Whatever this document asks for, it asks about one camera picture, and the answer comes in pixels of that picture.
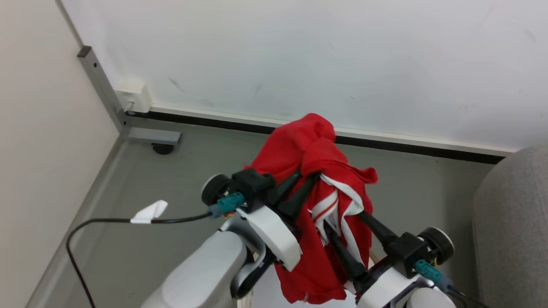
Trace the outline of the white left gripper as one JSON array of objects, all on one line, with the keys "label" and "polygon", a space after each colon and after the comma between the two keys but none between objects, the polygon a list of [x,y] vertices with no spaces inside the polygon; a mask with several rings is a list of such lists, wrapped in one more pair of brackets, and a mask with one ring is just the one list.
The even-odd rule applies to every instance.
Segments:
[{"label": "white left gripper", "polygon": [[[271,189],[271,205],[278,205],[279,213],[286,219],[297,219],[299,217],[301,209],[303,209],[319,180],[320,173],[310,174],[295,193],[287,199],[301,177],[300,170],[296,170]],[[248,224],[272,251],[277,260],[282,261],[286,270],[292,272],[300,262],[303,252],[296,236],[284,224],[282,219],[266,206],[255,209],[251,213],[246,213],[241,208],[237,209],[237,212],[243,218],[246,218]]]}]

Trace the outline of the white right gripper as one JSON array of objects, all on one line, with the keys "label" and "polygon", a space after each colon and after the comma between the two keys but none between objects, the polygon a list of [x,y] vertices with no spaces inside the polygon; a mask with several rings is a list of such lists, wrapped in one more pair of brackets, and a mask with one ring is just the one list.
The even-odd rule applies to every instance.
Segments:
[{"label": "white right gripper", "polygon": [[[389,245],[395,242],[399,236],[368,212],[359,213],[358,218],[370,228],[371,232],[381,243],[384,252],[389,253]],[[339,239],[336,230],[328,222],[324,222],[324,230],[348,280],[357,282],[364,278],[367,274],[365,266],[352,256]],[[398,302],[403,300],[415,287],[421,284],[421,280],[420,275],[407,278],[393,267],[390,267],[360,297],[357,307],[395,308]]]}]

